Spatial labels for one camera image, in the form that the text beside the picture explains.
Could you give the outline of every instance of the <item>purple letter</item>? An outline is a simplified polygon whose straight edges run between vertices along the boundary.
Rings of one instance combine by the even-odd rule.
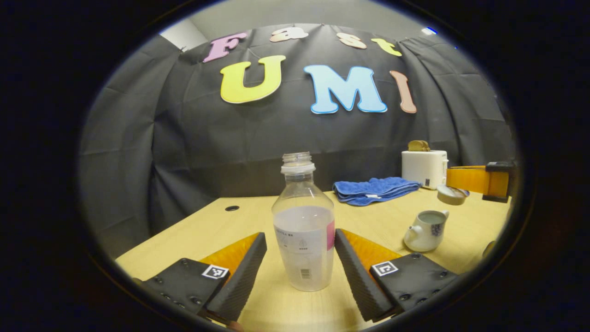
[[[238,45],[238,38],[246,38],[246,32],[242,32],[241,34],[231,35],[223,38],[216,39],[211,42],[211,51],[209,52],[209,56],[203,59],[203,62],[209,62],[211,60],[223,58],[228,55],[230,52],[226,51],[225,48],[229,48],[233,50]]]

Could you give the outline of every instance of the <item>blue towel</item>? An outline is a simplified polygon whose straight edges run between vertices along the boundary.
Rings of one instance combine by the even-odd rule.
[[[374,201],[388,201],[420,188],[420,183],[400,177],[372,178],[368,182],[338,181],[332,190],[338,200],[354,206],[367,206]]]

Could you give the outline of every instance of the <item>pink letter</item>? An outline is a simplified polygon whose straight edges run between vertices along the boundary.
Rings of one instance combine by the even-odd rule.
[[[406,113],[416,113],[416,105],[414,105],[414,102],[412,101],[412,95],[409,92],[408,78],[406,75],[395,70],[391,70],[389,74],[398,84],[399,94],[402,97],[402,103],[400,104],[402,110]]]
[[[230,52],[226,51],[226,48],[233,50],[238,45],[238,38],[246,38],[246,32],[242,32],[241,34],[231,35],[223,38],[216,39],[211,42],[211,51],[209,52],[209,56],[203,59],[203,62],[209,62],[211,60],[223,58],[228,55]]]

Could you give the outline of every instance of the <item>letter m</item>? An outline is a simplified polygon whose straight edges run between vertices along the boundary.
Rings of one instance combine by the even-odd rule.
[[[375,82],[373,70],[366,67],[352,67],[348,78],[344,80],[332,68],[325,65],[311,65],[303,71],[312,75],[313,88],[316,91],[316,103],[312,105],[312,112],[316,114],[335,113],[338,104],[332,101],[330,91],[344,106],[352,110],[356,93],[360,95],[358,108],[363,112],[385,112],[387,105],[381,101]]]

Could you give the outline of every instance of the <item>pink label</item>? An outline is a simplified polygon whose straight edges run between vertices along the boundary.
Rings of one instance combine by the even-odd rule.
[[[336,235],[336,230],[334,228],[334,220],[332,220],[332,222],[329,223],[328,226],[326,226],[326,233],[328,235],[328,246],[326,250],[330,250],[332,247],[334,247],[334,236]]]

